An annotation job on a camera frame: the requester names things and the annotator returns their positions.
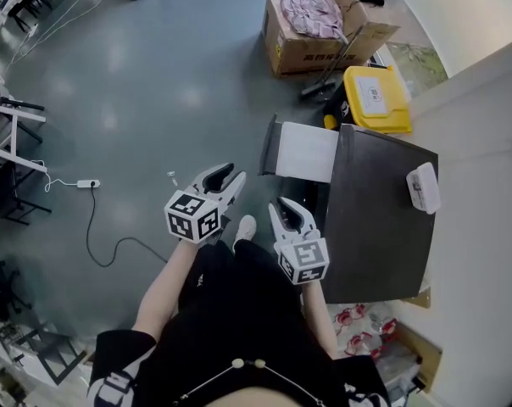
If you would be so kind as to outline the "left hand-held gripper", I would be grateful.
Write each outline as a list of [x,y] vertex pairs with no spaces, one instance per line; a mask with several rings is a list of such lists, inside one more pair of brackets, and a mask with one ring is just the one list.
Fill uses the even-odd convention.
[[238,199],[247,180],[240,171],[229,181],[233,163],[218,164],[202,173],[186,190],[177,190],[164,207],[169,233],[190,243],[221,234],[229,222],[225,212]]

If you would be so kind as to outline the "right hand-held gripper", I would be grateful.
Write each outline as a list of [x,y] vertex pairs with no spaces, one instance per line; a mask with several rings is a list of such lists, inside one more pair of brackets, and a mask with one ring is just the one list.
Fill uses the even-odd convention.
[[278,265],[293,285],[325,277],[330,258],[326,240],[316,228],[313,215],[300,203],[278,197],[268,203]]

